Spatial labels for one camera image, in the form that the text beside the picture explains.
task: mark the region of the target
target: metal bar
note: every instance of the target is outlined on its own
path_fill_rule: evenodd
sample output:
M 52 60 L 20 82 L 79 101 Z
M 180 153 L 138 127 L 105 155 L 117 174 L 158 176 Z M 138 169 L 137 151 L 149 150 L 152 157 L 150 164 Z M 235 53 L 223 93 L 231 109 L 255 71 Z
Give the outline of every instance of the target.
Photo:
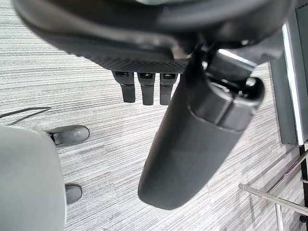
M 283 216 L 282 216 L 282 207 L 279 204 L 275 204 L 276 209 L 276 219 L 277 219 L 277 230 L 283 231 Z
M 250 192 L 250 193 L 252 193 L 254 195 L 260 196 L 262 199 L 265 199 L 265 200 L 271 201 L 273 203 L 282 205 L 282 206 L 284 206 L 286 208 L 292 209 L 292 210 L 294 210 L 294 211 L 296 211 L 298 213 L 301 213 L 301 214 L 304 214 L 304 215 L 308 216 L 308 208 L 306 208 L 306 207 L 303 207 L 303 206 L 298 205 L 296 203 L 284 200 L 284 199 L 282 199 L 280 197 L 273 196 L 272 194 L 263 192 L 261 190 L 255 189 L 255 188 L 252 188 L 252 187 L 250 187 L 248 185 L 239 184 L 239 188 L 243 189 L 246 192 Z
M 305 146 L 300 146 L 299 147 L 299 154 L 305 155 Z M 308 180 L 308 172 L 307 172 L 307 160 L 304 160 L 301 163 L 301 167 L 302 167 L 302 179 L 303 180 Z M 305 207 L 308 207 L 308 184 L 303 184 L 303 189 L 304 189 L 304 203 L 305 203 Z
M 308 184 L 308 180 L 304 180 L 303 178 L 300 179 L 301 182 Z
M 268 190 L 268 193 L 273 193 L 282 183 L 292 174 L 294 174 L 296 168 L 308 157 L 308 151 L 299 157 L 284 173 L 282 177 L 274 184 L 273 187 Z

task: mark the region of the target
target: chair wheel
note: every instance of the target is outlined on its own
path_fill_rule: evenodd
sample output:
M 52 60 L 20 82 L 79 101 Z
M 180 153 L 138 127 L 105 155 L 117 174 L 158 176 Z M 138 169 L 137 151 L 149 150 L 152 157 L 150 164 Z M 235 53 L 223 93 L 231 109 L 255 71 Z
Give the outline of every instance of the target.
M 303 223 L 306 223 L 306 222 L 307 222 L 307 217 L 301 215 L 301 216 L 299 216 L 299 220 L 300 220 L 301 222 L 303 222 Z

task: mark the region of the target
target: striped carpet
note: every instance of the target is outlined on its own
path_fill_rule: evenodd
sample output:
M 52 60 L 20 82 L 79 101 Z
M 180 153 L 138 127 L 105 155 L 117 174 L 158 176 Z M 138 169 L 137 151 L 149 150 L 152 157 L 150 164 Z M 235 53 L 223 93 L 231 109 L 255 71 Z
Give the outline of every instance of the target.
M 280 142 L 269 64 L 254 72 L 266 85 L 265 100 L 232 153 L 190 202 L 164 211 L 137 196 L 144 161 L 166 111 L 159 105 L 158 78 L 153 106 L 142 105 L 138 84 L 136 103 L 125 104 L 110 71 L 39 39 L 8 0 L 0 0 L 0 15 L 0 113 L 52 106 L 19 125 L 46 130 L 82 124 L 91 131 L 84 144 L 59 149 L 65 182 L 84 190 L 81 200 L 68 207 L 66 231 L 277 229 L 274 205 L 238 189 L 239 183 L 269 189 L 298 158 L 296 147 Z M 299 179 L 300 173 L 276 194 L 303 204 Z M 304 228 L 298 214 L 284 209 L 283 215 L 285 230 Z

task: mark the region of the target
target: black cable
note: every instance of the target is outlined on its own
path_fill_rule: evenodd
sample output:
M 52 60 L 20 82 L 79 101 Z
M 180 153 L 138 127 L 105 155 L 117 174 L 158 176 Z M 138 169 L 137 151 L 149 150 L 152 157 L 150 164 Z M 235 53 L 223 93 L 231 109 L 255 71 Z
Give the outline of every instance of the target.
M 14 111 L 14 112 L 8 112 L 8 113 L 5 113 L 5 114 L 2 114 L 2 115 L 0 115 L 0 119 L 1 119 L 1 118 L 4 118 L 4 117 L 7 117 L 7 116 L 12 116 L 12 115 L 14 115 L 14 114 L 22 113 L 22 112 L 33 111 L 33 110 L 41 110 L 41 111 L 39 111 L 39 112 L 35 112 L 35 113 L 33 113 L 33 114 L 27 115 L 27 116 L 25 116 L 25 117 L 22 117 L 21 119 L 18 119 L 18 120 L 16 120 L 16 121 L 14 121 L 14 122 L 8 124 L 8 126 L 10 126 L 10 125 L 17 124 L 18 122 L 20 122 L 20 121 L 22 121 L 22 120 L 24 120 L 24 119 L 27 119 L 27 118 L 30 118 L 30 117 L 35 116 L 35 115 L 37 115 L 37 114 L 41 114 L 41 113 L 43 113 L 43 112 L 46 112 L 46 111 L 48 111 L 48 110 L 50 110 L 50 109 L 51 109 L 51 107 L 29 107 L 29 108 L 17 110 L 17 111 Z

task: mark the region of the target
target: metal railing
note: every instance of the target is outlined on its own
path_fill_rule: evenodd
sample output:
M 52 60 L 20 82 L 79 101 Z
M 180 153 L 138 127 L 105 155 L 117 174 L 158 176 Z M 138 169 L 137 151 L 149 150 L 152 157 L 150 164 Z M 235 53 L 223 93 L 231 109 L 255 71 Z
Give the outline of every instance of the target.
M 298 213 L 304 214 L 308 216 L 308 208 L 298 205 L 296 203 L 293 203 L 288 200 L 284 200 L 280 197 L 272 195 L 272 193 L 280 187 L 287 178 L 292 176 L 295 173 L 296 168 L 308 157 L 308 151 L 306 151 L 297 161 L 295 161 L 283 174 L 282 177 L 279 178 L 279 180 L 271 187 L 270 190 L 267 192 L 252 188 L 246 184 L 239 184 L 239 188 L 249 192 L 251 194 L 257 195 L 261 197 L 262 199 L 271 201 L 275 203 L 275 209 L 276 209 L 276 218 L 277 218 L 277 229 L 278 231 L 283 231 L 283 216 L 282 216 L 282 206 L 292 209 Z

